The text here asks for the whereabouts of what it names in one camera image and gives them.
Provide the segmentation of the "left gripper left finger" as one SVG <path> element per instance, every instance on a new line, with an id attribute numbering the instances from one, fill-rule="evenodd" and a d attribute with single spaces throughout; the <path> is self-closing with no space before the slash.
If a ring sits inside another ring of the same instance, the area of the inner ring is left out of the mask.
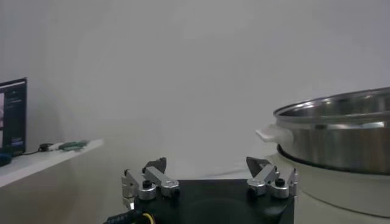
<path id="1" fill-rule="evenodd" d="M 128 209 L 135 208 L 135 200 L 152 201 L 160 194 L 162 197 L 175 199 L 180 195 L 180 183 L 165 174 L 165 157 L 149 161 L 141 172 L 124 171 L 121 177 L 122 203 Z"/>

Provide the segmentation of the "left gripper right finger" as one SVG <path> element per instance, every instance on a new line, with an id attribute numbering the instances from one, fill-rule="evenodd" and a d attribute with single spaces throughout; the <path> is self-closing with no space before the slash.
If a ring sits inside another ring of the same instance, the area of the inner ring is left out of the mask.
<path id="1" fill-rule="evenodd" d="M 252 198 L 265 194 L 277 199 L 297 196 L 297 170 L 287 166 L 279 169 L 266 159 L 247 157 L 246 163 L 252 175 L 247 180 L 248 193 Z"/>

